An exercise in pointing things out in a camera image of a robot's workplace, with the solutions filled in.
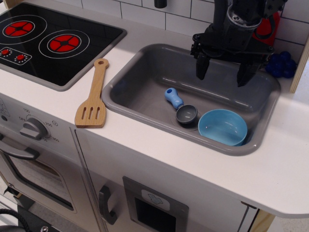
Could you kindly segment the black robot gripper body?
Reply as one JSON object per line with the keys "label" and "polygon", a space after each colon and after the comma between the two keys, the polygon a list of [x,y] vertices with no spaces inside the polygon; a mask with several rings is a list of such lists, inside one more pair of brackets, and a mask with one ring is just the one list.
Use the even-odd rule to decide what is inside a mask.
{"label": "black robot gripper body", "polygon": [[216,4],[213,23],[204,33],[193,36],[190,54],[197,59],[199,53],[209,58],[241,62],[245,56],[260,57],[264,62],[274,48],[255,38],[253,33],[263,19],[270,19],[274,27],[274,4]]}

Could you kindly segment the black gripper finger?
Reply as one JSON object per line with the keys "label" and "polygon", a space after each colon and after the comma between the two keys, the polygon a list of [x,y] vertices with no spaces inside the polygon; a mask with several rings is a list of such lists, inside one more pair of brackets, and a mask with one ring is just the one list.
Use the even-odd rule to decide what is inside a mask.
{"label": "black gripper finger", "polygon": [[256,61],[242,62],[237,74],[238,87],[245,86],[259,70],[259,63]]}
{"label": "black gripper finger", "polygon": [[203,53],[199,53],[196,63],[196,74],[200,80],[203,80],[205,78],[209,64],[210,58]]}

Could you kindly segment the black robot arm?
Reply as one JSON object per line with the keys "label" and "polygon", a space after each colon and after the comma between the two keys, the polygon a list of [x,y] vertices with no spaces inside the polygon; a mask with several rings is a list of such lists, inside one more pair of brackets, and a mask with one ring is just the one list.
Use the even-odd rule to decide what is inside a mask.
{"label": "black robot arm", "polygon": [[274,53],[272,46],[262,42],[272,33],[260,35],[256,30],[263,19],[269,19],[274,30],[273,15],[285,4],[284,0],[234,0],[231,4],[216,0],[213,23],[193,36],[190,54],[197,60],[196,76],[204,79],[212,58],[230,61],[240,64],[238,86],[246,85]]}

